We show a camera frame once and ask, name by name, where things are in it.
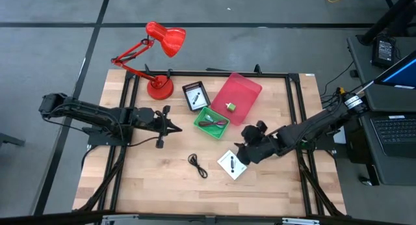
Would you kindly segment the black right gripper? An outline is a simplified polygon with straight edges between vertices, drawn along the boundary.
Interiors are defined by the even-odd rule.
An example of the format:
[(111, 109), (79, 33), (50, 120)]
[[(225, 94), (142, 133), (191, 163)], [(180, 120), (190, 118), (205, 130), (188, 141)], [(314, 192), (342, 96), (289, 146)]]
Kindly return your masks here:
[(266, 135), (267, 129), (267, 125), (260, 120), (255, 126), (248, 125), (242, 130), (244, 143), (234, 143), (242, 164), (259, 163), (276, 152), (273, 138)]

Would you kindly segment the white cardboard box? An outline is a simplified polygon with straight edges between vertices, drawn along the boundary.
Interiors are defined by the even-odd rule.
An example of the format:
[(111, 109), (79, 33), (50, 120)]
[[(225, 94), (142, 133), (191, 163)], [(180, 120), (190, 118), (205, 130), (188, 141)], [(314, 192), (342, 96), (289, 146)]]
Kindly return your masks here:
[(231, 150), (221, 156), (217, 163), (233, 180), (236, 180), (247, 169), (247, 166), (241, 163)]

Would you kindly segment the white card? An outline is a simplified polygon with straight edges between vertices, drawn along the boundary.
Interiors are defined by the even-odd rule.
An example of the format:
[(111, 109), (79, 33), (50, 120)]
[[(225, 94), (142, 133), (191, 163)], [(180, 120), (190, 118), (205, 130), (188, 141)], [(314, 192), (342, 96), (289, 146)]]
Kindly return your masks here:
[(207, 106), (207, 100), (200, 87), (186, 91), (186, 97), (192, 111)]

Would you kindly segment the green plastic bin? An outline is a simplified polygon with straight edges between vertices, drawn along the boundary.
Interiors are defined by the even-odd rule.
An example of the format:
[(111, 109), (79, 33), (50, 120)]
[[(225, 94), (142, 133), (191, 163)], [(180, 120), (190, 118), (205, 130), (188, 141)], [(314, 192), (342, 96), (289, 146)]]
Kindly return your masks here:
[(204, 107), (193, 124), (204, 133), (219, 140), (226, 132), (230, 121), (210, 108)]

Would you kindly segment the black plastic bin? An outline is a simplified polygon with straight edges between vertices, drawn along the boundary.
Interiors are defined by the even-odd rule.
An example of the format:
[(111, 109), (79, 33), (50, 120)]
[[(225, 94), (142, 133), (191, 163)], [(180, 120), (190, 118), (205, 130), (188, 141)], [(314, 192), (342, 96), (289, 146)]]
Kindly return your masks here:
[(186, 91), (189, 91), (189, 90), (192, 90), (192, 89), (195, 89), (195, 88), (198, 88), (198, 87), (200, 87), (200, 88), (202, 89), (202, 91), (203, 91), (203, 93), (204, 93), (204, 96), (205, 96), (205, 99), (207, 100), (207, 106), (204, 106), (204, 107), (208, 107), (208, 106), (210, 106), (211, 101), (210, 101), (210, 99), (209, 99), (209, 97), (208, 97), (208, 95), (207, 95), (207, 92), (206, 92), (206, 90), (205, 90), (205, 87), (204, 87), (203, 83), (202, 83), (201, 81), (197, 81), (197, 82), (195, 82), (195, 83), (191, 83), (191, 84), (188, 84), (188, 85), (184, 85), (184, 86), (182, 86), (183, 93), (184, 93), (184, 95), (185, 95), (185, 100), (186, 100), (186, 102), (187, 102), (188, 107), (189, 107), (189, 102), (187, 101)]

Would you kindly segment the red plastic bin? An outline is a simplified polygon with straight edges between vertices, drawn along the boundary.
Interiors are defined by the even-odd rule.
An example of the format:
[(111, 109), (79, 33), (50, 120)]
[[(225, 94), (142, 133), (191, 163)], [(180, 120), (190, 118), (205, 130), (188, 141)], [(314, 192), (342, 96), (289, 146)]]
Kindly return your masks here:
[[(211, 102), (211, 109), (228, 118), (233, 125), (239, 126), (247, 117), (262, 89), (260, 84), (238, 73), (232, 73)], [(234, 112), (227, 110), (227, 103), (236, 106)]]

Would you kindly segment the red desk lamp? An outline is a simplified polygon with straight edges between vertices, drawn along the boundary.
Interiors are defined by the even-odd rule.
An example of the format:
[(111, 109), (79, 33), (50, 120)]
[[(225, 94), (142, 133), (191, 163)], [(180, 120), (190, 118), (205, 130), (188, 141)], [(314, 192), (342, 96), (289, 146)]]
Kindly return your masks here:
[(164, 53), (172, 58), (182, 48), (187, 35), (186, 30), (179, 27), (166, 28), (156, 21), (151, 21), (145, 27), (147, 37), (128, 49), (121, 55), (110, 61), (115, 66), (121, 67), (128, 72), (147, 79), (147, 92), (156, 100), (170, 97), (174, 91), (174, 84), (169, 75), (151, 75), (149, 72), (141, 72), (127, 65), (133, 59), (151, 49), (155, 42), (159, 42)]

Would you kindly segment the white sheet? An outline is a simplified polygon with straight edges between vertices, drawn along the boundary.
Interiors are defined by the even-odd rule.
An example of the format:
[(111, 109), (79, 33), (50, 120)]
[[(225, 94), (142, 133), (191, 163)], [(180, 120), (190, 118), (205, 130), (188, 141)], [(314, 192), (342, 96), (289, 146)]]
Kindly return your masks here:
[(339, 129), (339, 132), (333, 136), (334, 143), (336, 144), (346, 144), (345, 131), (343, 127)]

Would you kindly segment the dark grey side desk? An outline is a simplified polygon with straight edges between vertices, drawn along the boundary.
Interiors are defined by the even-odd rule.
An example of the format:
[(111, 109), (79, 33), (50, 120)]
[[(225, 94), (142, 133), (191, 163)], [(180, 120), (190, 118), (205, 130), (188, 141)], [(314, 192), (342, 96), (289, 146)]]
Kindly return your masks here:
[[(361, 44), (356, 36), (346, 41), (361, 83), (372, 81), (384, 71), (371, 64), (371, 46)], [(371, 85), (364, 93), (370, 111), (359, 120), (366, 134), (378, 180), (385, 185), (416, 186), (416, 158), (389, 157), (384, 154), (371, 123), (371, 118), (376, 116), (416, 114), (416, 90)]]

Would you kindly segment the dark furniture leg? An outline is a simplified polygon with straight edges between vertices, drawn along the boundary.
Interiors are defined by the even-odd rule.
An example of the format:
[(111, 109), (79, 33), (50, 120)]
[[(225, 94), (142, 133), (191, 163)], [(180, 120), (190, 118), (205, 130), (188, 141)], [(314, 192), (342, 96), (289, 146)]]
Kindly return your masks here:
[(16, 137), (11, 137), (10, 135), (6, 135), (4, 133), (0, 133), (0, 147), (3, 144), (13, 144), (15, 146), (24, 146), (25, 141), (18, 139)]

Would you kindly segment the black power adapter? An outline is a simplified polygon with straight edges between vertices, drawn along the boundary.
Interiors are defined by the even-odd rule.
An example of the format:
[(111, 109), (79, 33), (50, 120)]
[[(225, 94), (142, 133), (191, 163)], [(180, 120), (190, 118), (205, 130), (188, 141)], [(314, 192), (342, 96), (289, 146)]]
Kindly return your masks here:
[(388, 36), (377, 36), (373, 43), (371, 64), (379, 68), (390, 68), (395, 63), (395, 40)]

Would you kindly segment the tilted monitor screen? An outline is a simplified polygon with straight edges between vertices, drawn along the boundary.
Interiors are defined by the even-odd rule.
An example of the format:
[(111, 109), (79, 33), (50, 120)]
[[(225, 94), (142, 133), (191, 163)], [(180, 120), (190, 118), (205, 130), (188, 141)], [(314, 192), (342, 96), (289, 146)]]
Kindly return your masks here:
[(416, 50), (381, 73), (374, 84), (416, 89)]

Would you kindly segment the black stand pole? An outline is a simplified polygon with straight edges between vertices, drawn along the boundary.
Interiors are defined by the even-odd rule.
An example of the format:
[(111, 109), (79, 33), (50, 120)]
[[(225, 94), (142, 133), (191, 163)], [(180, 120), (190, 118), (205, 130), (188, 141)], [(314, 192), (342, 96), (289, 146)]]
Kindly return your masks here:
[(364, 35), (357, 35), (359, 43), (370, 45), (395, 18), (415, 0), (398, 0)]

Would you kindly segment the black aluminium table frame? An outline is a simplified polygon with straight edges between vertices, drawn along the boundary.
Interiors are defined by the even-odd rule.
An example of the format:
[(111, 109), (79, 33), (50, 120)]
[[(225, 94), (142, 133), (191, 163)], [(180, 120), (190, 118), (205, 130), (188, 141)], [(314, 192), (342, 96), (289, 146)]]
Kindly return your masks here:
[[(137, 107), (162, 109), (170, 105), (168, 117), (183, 129), (164, 139), (164, 148), (157, 149), (155, 140), (128, 148), (122, 172), (117, 212), (181, 215), (252, 215), (304, 216), (305, 207), (296, 153), (272, 157), (248, 169), (233, 180), (217, 163), (228, 150), (237, 152), (234, 142), (242, 142), (245, 125), (262, 120), (268, 131), (292, 123), (284, 78), (254, 77), (250, 80), (263, 89), (240, 126), (230, 125), (217, 140), (193, 125), (196, 112), (189, 111), (182, 86), (202, 81), (210, 99), (222, 88), (229, 75), (222, 77), (172, 75), (175, 90), (166, 101), (153, 100), (146, 92), (147, 81), (140, 79)], [(208, 172), (203, 179), (187, 159), (192, 153)], [(101, 183), (107, 164), (109, 147), (100, 146), (88, 154), (75, 195), (73, 209), (86, 204)], [(314, 151), (320, 186), (338, 210), (346, 213), (337, 169), (325, 151)]]

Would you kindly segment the silver rail bracket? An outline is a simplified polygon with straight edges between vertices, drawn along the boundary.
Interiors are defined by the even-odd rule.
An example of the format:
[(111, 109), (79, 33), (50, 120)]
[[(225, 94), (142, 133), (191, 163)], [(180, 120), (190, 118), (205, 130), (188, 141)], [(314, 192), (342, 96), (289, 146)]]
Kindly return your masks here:
[(282, 218), (282, 225), (320, 225), (318, 220), (305, 218)]
[(139, 216), (137, 214), (105, 215), (101, 220), (101, 225), (115, 225), (117, 222), (135, 220), (138, 218)]

